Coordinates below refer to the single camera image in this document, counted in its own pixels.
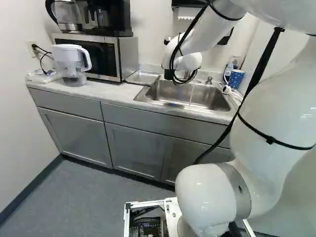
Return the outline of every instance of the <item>blue mug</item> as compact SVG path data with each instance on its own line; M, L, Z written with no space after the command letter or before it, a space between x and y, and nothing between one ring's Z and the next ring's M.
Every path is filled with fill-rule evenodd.
M239 84L241 83L245 72L242 70L232 69L231 77L228 81L228 85L232 89L237 89Z

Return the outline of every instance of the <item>gray countertop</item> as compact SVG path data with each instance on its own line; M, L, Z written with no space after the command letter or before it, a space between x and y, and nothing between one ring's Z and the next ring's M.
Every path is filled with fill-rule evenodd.
M59 79L47 84L42 84L34 81L27 81L26 85L29 88L40 89L63 95L99 101L102 103L126 106L130 108L152 111L161 114L180 116L190 119L197 119L201 121L215 122L226 125L230 123L235 112L237 111L234 104L231 101L228 101L231 107L231 111L229 112L195 112L179 108L172 108L140 101L134 101L134 97L140 92L143 86L127 83L113 84L108 82L96 82L88 80L85 86L69 87L65 85L62 79Z

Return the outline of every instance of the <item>metal cart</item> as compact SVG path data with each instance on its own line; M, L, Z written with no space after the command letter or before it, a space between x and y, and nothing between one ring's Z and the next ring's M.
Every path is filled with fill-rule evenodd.
M127 202L124 207L124 237L139 237L140 227L144 229L156 228L161 237L179 237L177 223L182 216L179 208L177 197L170 197L163 200L143 201L143 202ZM133 225L134 220L143 219L143 223ZM247 220L241 221L247 235L255 237L255 234ZM146 234L147 236L155 236L155 234Z

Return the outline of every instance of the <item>gray carpet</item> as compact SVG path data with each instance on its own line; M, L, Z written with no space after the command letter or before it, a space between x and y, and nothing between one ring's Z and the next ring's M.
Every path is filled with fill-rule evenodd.
M174 196L63 161L1 227L0 237L122 237L126 201Z

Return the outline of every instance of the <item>stainless steel sink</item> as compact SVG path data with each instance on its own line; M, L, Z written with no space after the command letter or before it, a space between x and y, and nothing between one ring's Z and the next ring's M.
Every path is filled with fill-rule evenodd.
M172 81L159 79L152 86L145 86L134 100L195 111L231 110L225 95L216 85L194 82L175 85Z

